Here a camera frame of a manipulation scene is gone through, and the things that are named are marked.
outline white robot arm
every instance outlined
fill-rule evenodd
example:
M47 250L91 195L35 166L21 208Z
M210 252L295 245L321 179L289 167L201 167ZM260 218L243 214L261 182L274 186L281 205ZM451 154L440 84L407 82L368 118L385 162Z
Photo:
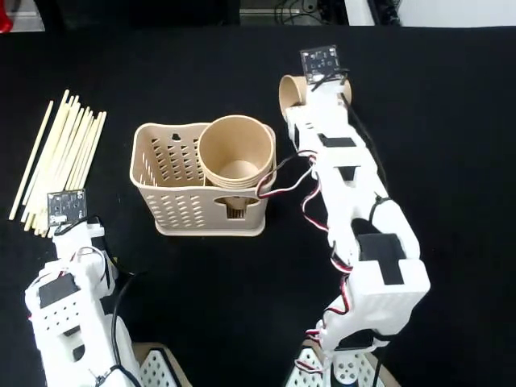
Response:
M430 282L414 232L389 198L366 143L348 123L351 90L335 46L304 51L302 62L305 77L281 80L280 106L294 147L317 154L312 177L327 209L332 263L345 275L342 294L310 331L331 362L387 345ZM356 218L379 232L355 235Z
M94 247L103 227L83 222L54 236L58 260L46 263L25 292L48 387L133 387L139 365L121 318L116 321L120 368L111 340L112 314L101 298L111 295L118 271L105 251Z

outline circuit board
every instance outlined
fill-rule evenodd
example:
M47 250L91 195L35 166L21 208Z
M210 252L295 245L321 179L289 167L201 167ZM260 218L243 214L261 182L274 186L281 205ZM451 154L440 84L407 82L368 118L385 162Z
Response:
M50 227L72 223L87 215L86 192L83 189L50 193L47 201Z
M308 85L313 85L324 77L327 81L336 81L342 78L335 45L302 50L301 60Z

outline bundle of chopsticks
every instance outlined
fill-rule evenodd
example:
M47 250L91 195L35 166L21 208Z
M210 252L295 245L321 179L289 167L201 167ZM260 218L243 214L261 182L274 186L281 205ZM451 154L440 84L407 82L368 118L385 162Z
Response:
M16 216L53 104L53 101L48 103L9 220ZM105 111L94 117L89 107L81 107L78 95L69 97L69 90L64 92L40 152L40 158L23 195L22 205L25 208L22 222L25 223L25 231L34 229L35 235L52 236L52 231L49 231L48 227L47 194L84 188L105 121Z

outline cup rim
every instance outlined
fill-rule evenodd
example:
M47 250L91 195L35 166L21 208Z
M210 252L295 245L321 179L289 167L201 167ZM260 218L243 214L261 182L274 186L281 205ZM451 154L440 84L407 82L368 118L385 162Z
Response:
M263 127L265 133L267 133L267 136L268 136L268 139L269 139L269 143L271 145L270 152L269 152L268 157L267 157L267 162L265 163L264 166L262 166L258 170L257 173L255 173L251 177L241 177L241 178L237 178L237 179L229 178L229 177L222 177L222 176L218 175L217 173L213 172L211 169L207 168L206 165L204 164L204 161L202 160L202 154L200 152L200 150L201 150L201 141L202 141L203 136L208 131L208 129L210 129L210 127L212 125L218 123L219 121L223 121L223 120L226 120L226 119L235 119L235 118L238 118L238 119L249 119L249 120L252 120L255 123L258 123L259 125L261 125ZM216 119L210 125L208 125L206 127L206 129L204 131L202 131L201 135L199 136L199 141L198 141L198 158L199 158L199 163L201 164L202 170L204 171L204 174L208 175L207 176L208 178L210 178L210 175L211 175L212 177L214 177L215 180L219 180L219 181L222 181L222 182L226 181L226 182L230 183L230 185L231 184L235 184L235 183L237 183L237 184L244 184L245 185L245 183L247 183L247 182L249 183L249 185L247 185L247 186L254 185L255 183L258 182L259 179L262 178L262 176L266 172L268 172L268 170L270 168L270 165L273 162L273 157L274 157L274 138L273 138L273 135L271 134L271 130L272 129L269 130L267 128L267 126L265 126L263 123L261 123L257 119L254 119L253 117L249 117L248 115L231 114L231 115L225 115L224 117Z

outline black cable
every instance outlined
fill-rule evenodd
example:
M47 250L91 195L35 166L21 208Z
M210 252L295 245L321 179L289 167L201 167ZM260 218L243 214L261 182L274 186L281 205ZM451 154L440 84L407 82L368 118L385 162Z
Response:
M380 369L381 369L381 365L382 363L384 362L384 356L385 356L385 349L384 351L381 353L381 355L379 355L377 357L377 366L375 367L374 369L374 378L372 379L372 384L371 384L371 387L377 387L377 383L378 383L378 378L380 377Z
M364 139L366 146L368 147L369 151L371 152L372 158L377 163L378 176L380 177L380 180L383 183L385 190L389 191L389 185L387 183L387 174L385 173L384 165L381 163L381 159L378 156L377 147L374 144L374 141L372 140L371 135L369 134L368 130L366 129L364 123L362 123L362 120L356 113L353 106L347 100L344 93L341 93L340 97L343 99L344 105L346 105L347 111L349 111L349 114L352 116L353 120L355 121L357 129L360 132L359 135Z
M291 24L294 25L293 23L293 18L292 18L292 7L293 5L298 2L298 0L292 0L292 2L290 3L290 6L289 6L289 17L287 18L287 20L290 20L290 22L292 22Z
M319 79L317 82L315 82L314 87L312 87L311 91L317 90L324 82L328 82L335 75L339 75L339 74L344 75L343 82L345 82L347 80L347 73L349 73L349 69L335 70L333 73L329 73L329 74L325 75L324 77L322 77L321 79Z
M100 387L101 385L103 385L106 382L106 379L114 371L117 371L117 370L119 370L121 373L123 373L123 375L127 379L129 379L135 387L141 387L141 384L139 383L138 379L131 372L129 372L126 368L124 368L122 365L114 365L113 367L110 368L110 371L106 375L104 375L103 377L98 377L97 382L95 383L95 387Z
M100 218L97 216L97 215L90 215L90 216L85 216L84 218L80 218L78 220L76 220L75 222L73 223L70 223L66 228L64 228L63 230L61 230L61 226L59 225L57 230L54 232L54 236L61 236L61 235L64 235L66 234L68 231L72 230L74 227L77 227L79 224L81 223L84 223L84 222L88 222L90 221L91 219L96 219L98 223L100 223L102 225L102 221L100 220Z
M283 24L283 10L285 7L285 4L288 2L288 0L280 0L277 2L277 4L274 6L274 22L276 24ZM278 18L278 10L281 8L281 16L280 19Z
M371 10L371 16L372 16L373 22L377 26L380 25L381 24L380 15L378 14L377 4L376 4L375 0L368 0L368 6L369 6L369 9Z
M300 18L302 16L308 16L309 18L311 19L314 19L314 20L317 20L318 22L321 23L321 25L323 24L326 24L323 20L319 19L319 18L316 18L315 16L313 16L312 14L296 14L296 15L292 15L291 17L288 17L287 19L283 20L283 24L291 21L292 19L296 19L296 18Z
M116 298L116 302L114 303L113 318L111 320L111 345L113 347L114 362L117 365L122 365L122 361L120 360L119 345L116 341L116 325L117 325L116 320L119 316L119 307L120 307L120 304L122 303L123 296L125 295L125 293L127 293L129 286L131 286L133 280L138 275L139 274L137 273L127 280L125 285L122 287L122 290L120 290L119 296Z

